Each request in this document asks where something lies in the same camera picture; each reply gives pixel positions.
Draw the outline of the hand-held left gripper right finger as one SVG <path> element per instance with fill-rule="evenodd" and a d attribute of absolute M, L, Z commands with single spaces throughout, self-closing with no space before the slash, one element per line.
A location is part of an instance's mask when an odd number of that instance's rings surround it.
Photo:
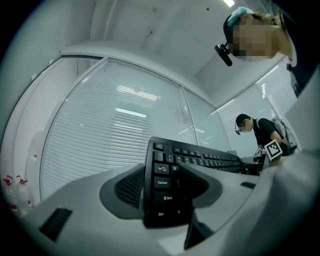
<path fill-rule="evenodd" d="M 178 182 L 191 209 L 181 256 L 253 256 L 252 233 L 260 218 L 258 180 L 180 164 Z"/>

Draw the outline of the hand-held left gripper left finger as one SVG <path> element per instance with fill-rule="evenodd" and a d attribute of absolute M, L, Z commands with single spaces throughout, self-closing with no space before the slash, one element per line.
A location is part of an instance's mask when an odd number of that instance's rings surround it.
<path fill-rule="evenodd" d="M 27 233 L 48 256 L 181 256 L 185 225 L 148 229 L 143 223 L 144 166 L 135 164 L 74 180 L 23 219 Z M 139 194 L 119 199 L 124 181 Z"/>

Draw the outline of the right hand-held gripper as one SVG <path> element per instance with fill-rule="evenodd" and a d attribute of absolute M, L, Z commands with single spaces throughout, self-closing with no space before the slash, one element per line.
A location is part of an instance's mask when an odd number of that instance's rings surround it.
<path fill-rule="evenodd" d="M 262 151 L 262 162 L 259 156 L 242 157 L 241 163 L 248 175 L 259 175 L 264 169 L 277 167 L 281 164 L 283 151 L 277 141 L 266 144 Z"/>

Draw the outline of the black keyboard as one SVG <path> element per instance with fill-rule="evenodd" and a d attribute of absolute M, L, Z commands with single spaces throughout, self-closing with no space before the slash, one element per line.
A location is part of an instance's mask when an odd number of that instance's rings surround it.
<path fill-rule="evenodd" d="M 172 227 L 190 221 L 192 200 L 209 188 L 207 178 L 191 172 L 241 173 L 244 164 L 238 156 L 184 142 L 151 137 L 145 159 L 143 209 L 147 227 Z"/>

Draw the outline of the person's navy striped shirt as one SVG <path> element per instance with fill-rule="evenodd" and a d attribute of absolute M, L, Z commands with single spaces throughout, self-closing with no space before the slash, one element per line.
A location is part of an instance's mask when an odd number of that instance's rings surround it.
<path fill-rule="evenodd" d="M 320 64 L 320 0 L 271 0 L 280 12 L 281 25 L 292 45 L 287 64 L 291 87 L 299 97 Z"/>

